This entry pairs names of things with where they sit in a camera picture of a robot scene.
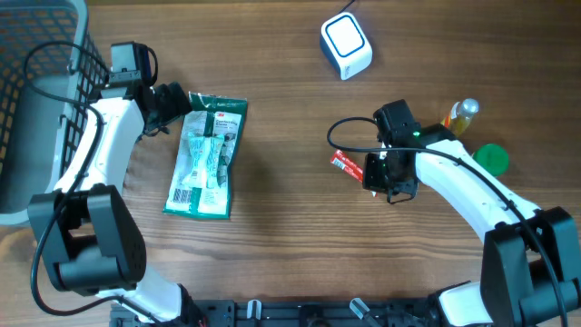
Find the red stick packet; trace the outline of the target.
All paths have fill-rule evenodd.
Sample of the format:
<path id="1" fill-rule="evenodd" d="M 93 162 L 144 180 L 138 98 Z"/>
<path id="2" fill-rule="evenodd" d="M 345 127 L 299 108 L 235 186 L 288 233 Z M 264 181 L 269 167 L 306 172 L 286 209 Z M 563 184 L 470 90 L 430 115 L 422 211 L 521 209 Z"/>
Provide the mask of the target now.
<path id="1" fill-rule="evenodd" d="M 363 169 L 341 150 L 334 152 L 330 158 L 330 163 L 340 168 L 341 171 L 350 175 L 359 183 L 363 183 Z"/>

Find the yellow liquid small bottle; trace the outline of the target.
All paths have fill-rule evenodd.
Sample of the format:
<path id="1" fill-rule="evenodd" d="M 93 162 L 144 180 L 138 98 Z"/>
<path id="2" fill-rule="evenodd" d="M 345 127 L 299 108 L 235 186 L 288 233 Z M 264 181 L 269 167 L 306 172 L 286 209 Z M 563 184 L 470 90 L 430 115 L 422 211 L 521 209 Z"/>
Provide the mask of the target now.
<path id="1" fill-rule="evenodd" d="M 478 111 L 479 102 L 473 98 L 466 98 L 453 105 L 441 124 L 456 137 L 460 137 L 468 129 Z"/>

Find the green lid white jar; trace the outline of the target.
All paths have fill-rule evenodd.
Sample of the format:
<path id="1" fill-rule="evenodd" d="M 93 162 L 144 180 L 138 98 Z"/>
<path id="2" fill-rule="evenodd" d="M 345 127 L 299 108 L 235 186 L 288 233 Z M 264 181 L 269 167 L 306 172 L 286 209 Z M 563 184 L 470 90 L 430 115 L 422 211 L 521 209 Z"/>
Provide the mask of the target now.
<path id="1" fill-rule="evenodd" d="M 472 154 L 472 158 L 495 177 L 504 174 L 510 165 L 507 151 L 498 144 L 481 146 Z"/>

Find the mint green wipes packet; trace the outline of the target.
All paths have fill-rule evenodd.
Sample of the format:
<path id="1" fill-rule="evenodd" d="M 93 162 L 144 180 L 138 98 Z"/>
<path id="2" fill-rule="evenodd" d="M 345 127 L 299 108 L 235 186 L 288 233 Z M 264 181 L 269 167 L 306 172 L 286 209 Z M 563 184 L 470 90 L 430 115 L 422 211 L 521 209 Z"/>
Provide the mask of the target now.
<path id="1" fill-rule="evenodd" d="M 187 139 L 192 163 L 182 183 L 191 188 L 219 188 L 218 168 L 224 135 L 201 136 L 188 133 Z"/>

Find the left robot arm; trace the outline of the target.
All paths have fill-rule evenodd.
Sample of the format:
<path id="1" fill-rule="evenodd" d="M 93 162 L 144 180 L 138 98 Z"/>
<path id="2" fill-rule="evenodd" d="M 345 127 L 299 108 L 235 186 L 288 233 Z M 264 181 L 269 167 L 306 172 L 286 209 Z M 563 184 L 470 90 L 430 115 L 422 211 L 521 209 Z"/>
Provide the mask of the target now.
<path id="1" fill-rule="evenodd" d="M 143 324 L 204 326 L 207 318 L 187 290 L 148 266 L 143 236 L 121 196 L 134 143 L 185 114 L 185 94 L 176 83 L 154 85 L 151 47 L 118 43 L 111 55 L 104 80 L 85 101 L 71 102 L 88 121 L 68 170 L 27 208 L 37 240 L 34 302 L 53 316 L 116 302 Z"/>

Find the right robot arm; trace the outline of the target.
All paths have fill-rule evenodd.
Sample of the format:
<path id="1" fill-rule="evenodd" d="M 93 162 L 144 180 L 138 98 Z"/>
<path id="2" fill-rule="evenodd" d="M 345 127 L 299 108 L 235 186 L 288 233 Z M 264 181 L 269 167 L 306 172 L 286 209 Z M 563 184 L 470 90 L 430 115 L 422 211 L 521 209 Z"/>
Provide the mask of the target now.
<path id="1" fill-rule="evenodd" d="M 389 203 L 411 200 L 420 184 L 439 193 L 482 241 L 481 277 L 438 296 L 451 326 L 534 326 L 580 306 L 580 246 L 574 219 L 542 210 L 487 172 L 441 124 L 422 127 L 407 103 L 373 115 L 380 150 L 366 157 L 364 188 Z"/>

